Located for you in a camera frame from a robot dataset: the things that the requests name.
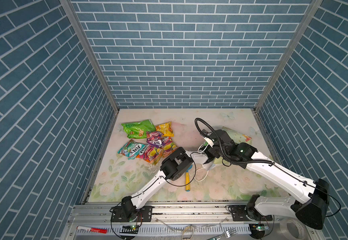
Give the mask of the red fruit candy packet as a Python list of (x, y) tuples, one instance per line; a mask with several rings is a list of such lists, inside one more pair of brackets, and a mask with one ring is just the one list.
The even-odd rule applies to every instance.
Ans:
[(171, 137), (164, 137), (161, 138), (162, 140), (162, 148), (166, 151), (168, 149), (171, 149), (174, 145), (174, 142)]

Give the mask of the yellow corn chips packet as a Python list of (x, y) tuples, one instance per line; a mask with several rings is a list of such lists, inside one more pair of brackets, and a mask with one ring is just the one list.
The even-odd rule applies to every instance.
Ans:
[(172, 129), (172, 122), (156, 125), (156, 131), (163, 134), (163, 137), (174, 137), (174, 131)]

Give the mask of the purple berry candy packet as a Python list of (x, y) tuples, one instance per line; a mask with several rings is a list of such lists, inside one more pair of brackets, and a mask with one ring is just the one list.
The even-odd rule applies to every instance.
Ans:
[(163, 147), (165, 143), (163, 133), (158, 131), (147, 132), (147, 143), (156, 148)]

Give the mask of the lemon fruit candy packet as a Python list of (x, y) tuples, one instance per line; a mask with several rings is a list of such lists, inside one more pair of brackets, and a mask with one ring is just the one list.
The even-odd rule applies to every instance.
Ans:
[(174, 142), (171, 142), (161, 148), (146, 144), (137, 155), (137, 158), (142, 159), (152, 165), (156, 165), (160, 160), (164, 160), (177, 148), (178, 147)]

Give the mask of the green chips bag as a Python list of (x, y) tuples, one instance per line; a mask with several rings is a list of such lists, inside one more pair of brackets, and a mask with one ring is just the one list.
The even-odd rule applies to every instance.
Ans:
[(147, 138), (147, 132), (154, 132), (156, 130), (151, 120), (123, 123), (121, 126), (129, 139), (145, 139)]

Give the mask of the teal red snack packet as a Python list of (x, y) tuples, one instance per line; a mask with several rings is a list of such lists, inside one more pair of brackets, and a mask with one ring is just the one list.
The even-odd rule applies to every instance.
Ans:
[(133, 160), (136, 158), (143, 159), (146, 149), (147, 144), (141, 144), (135, 142), (134, 140), (130, 140), (120, 148), (118, 154), (127, 157), (128, 160)]

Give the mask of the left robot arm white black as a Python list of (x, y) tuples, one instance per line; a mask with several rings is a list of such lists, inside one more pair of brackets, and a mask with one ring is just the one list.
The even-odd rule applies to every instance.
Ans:
[(163, 160), (160, 170), (147, 184), (133, 195), (122, 198), (121, 202), (111, 209), (112, 221), (132, 222), (137, 217), (143, 216), (140, 211), (161, 188), (167, 184), (180, 187), (174, 184), (174, 181), (184, 175), (191, 166), (202, 165), (210, 168), (214, 159), (212, 155), (186, 151), (182, 147), (177, 148)]

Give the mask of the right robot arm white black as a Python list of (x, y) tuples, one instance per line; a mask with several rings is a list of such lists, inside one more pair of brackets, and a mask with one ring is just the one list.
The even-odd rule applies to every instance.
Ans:
[(245, 207), (247, 217), (258, 221), (267, 216), (298, 219), (306, 226), (321, 230), (327, 218), (330, 185), (323, 179), (312, 180), (273, 162), (247, 143), (236, 144), (226, 131), (200, 133), (209, 146), (208, 159), (222, 157), (231, 165), (254, 172), (287, 191), (289, 197), (266, 198), (253, 195)]

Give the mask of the blue yellow toy rake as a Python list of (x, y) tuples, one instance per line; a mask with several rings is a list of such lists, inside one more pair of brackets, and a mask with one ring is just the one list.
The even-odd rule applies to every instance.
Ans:
[(190, 174), (189, 174), (190, 170), (191, 170), (191, 167), (189, 167), (185, 173), (185, 191), (186, 192), (190, 191)]

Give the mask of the metal fork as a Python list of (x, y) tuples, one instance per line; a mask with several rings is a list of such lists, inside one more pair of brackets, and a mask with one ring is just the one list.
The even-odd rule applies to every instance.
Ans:
[(226, 230), (225, 232), (223, 232), (221, 235), (212, 237), (208, 240), (221, 240), (223, 237), (228, 239), (228, 238), (231, 238), (232, 236), (236, 235), (237, 233), (238, 233), (238, 231), (236, 229), (229, 229), (229, 230)]

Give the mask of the clear tape roll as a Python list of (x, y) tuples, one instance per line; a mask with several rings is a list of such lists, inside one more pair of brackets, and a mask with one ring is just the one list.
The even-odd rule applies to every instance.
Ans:
[(280, 233), (287, 240), (306, 240), (306, 227), (297, 219), (283, 219), (279, 223)]

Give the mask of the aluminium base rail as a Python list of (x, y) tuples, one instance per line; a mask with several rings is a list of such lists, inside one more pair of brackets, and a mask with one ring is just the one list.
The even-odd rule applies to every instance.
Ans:
[[(228, 207), (245, 206), (246, 201), (206, 201), (206, 202), (151, 202), (151, 224), (214, 224), (232, 223), (232, 213)], [(68, 224), (108, 225), (111, 220), (110, 209), (118, 203), (87, 203), (75, 205), (68, 218)]]

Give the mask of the red handled tool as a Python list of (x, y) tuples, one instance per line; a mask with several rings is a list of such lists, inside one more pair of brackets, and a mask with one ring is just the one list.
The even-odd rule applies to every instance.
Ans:
[(87, 231), (91, 233), (101, 233), (101, 234), (107, 234), (107, 229), (99, 229), (99, 228), (92, 228), (92, 227), (85, 227), (85, 226), (77, 226), (77, 230)]

